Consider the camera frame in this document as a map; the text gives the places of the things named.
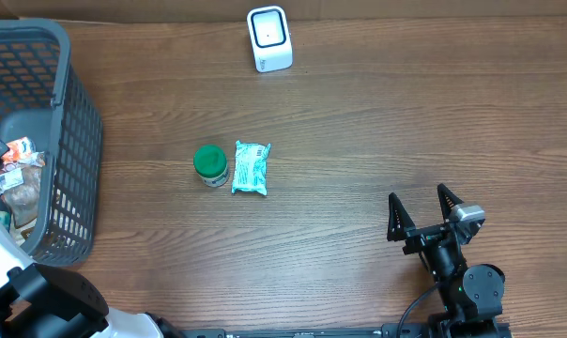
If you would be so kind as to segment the green lid jar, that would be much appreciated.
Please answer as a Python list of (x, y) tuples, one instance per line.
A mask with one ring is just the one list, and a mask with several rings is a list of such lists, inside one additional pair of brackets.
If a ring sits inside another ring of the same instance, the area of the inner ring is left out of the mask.
[(227, 157), (218, 146), (201, 146), (194, 154), (193, 166), (198, 176), (209, 187), (220, 187), (229, 178)]

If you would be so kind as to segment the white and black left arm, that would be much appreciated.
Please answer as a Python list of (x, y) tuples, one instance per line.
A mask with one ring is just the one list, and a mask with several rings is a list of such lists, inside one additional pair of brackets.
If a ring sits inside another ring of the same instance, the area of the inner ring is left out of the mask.
[(164, 318), (108, 306), (83, 275), (60, 263), (90, 252), (95, 235), (102, 129), (61, 129), (46, 161), (31, 240), (49, 264), (22, 249), (0, 223), (0, 337), (180, 337)]

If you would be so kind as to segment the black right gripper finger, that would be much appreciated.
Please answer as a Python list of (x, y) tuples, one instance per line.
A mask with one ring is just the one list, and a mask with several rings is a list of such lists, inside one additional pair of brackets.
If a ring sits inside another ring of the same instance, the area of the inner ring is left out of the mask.
[(463, 203), (445, 184), (437, 185), (437, 195), (440, 204), (442, 217), (445, 221), (450, 219), (452, 208)]
[(415, 223), (408, 215), (401, 200), (393, 192), (389, 195), (389, 223), (387, 231), (388, 241), (406, 240), (411, 231), (415, 230)]

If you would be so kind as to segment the orange tissue pack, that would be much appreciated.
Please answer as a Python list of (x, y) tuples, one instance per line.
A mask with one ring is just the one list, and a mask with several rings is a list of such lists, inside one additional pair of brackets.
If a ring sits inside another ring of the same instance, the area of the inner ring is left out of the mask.
[(35, 152), (35, 144), (28, 137), (22, 137), (7, 143), (8, 151), (2, 156), (3, 162), (18, 162), (30, 158)]

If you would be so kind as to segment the teal tissue pack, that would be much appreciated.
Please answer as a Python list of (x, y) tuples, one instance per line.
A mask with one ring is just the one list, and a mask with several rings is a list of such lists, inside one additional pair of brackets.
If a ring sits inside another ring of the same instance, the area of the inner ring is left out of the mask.
[(4, 228), (9, 231), (11, 226), (11, 215), (9, 212), (0, 211), (0, 223), (4, 226)]

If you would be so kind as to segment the clear brown bread bag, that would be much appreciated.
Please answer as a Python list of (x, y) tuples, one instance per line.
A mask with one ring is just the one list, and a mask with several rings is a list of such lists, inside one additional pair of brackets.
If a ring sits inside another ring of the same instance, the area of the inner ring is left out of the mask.
[(43, 152), (0, 165), (0, 211), (10, 213), (11, 226), (8, 232), (17, 245), (25, 243), (36, 225), (44, 166)]

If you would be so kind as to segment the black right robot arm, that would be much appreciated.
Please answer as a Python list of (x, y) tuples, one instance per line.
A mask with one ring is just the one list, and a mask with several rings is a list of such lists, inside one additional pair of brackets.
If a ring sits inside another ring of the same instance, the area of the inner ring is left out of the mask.
[(418, 228), (399, 197), (389, 195), (387, 240), (403, 241), (403, 253), (417, 254), (435, 282), (406, 308), (394, 335), (411, 333), (406, 327), (410, 313), (437, 292), (444, 311), (420, 325), (421, 337), (509, 337), (509, 326), (496, 321), (503, 312), (505, 274), (491, 264), (470, 267), (462, 252), (485, 222), (483, 208), (464, 202), (442, 183), (437, 196), (443, 222)]

